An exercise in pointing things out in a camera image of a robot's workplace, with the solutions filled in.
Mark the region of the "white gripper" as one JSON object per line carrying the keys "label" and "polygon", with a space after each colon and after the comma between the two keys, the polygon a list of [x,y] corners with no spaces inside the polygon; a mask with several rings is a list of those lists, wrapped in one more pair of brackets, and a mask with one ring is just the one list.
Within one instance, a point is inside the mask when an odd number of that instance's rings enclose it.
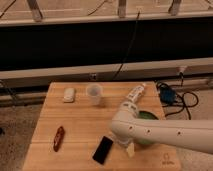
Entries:
{"label": "white gripper", "polygon": [[125,138],[125,137],[116,135],[115,140],[120,146],[126,148],[126,152],[129,157],[134,156],[135,150],[134,150],[134,143],[132,138]]}

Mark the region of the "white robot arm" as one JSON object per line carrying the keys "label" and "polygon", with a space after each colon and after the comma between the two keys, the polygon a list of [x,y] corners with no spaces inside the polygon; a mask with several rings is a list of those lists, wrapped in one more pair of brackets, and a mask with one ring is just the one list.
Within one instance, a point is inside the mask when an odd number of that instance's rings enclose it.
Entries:
{"label": "white robot arm", "polygon": [[138,117],[138,107],[123,102],[110,123],[110,130],[124,143],[148,140],[213,154],[213,120],[152,120]]}

